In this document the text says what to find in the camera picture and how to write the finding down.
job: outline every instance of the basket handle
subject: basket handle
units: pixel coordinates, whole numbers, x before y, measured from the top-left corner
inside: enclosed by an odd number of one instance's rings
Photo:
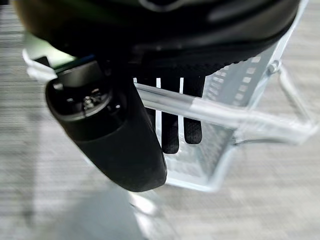
[[[297,110],[299,120],[292,120],[249,109],[230,106],[200,97],[171,92],[161,88],[136,83],[138,93],[146,108],[181,115],[231,129],[258,133],[264,138],[244,140],[240,143],[302,144],[318,131],[318,124],[306,108],[299,91],[280,61],[268,69],[269,74],[279,74],[279,83],[286,97]]]

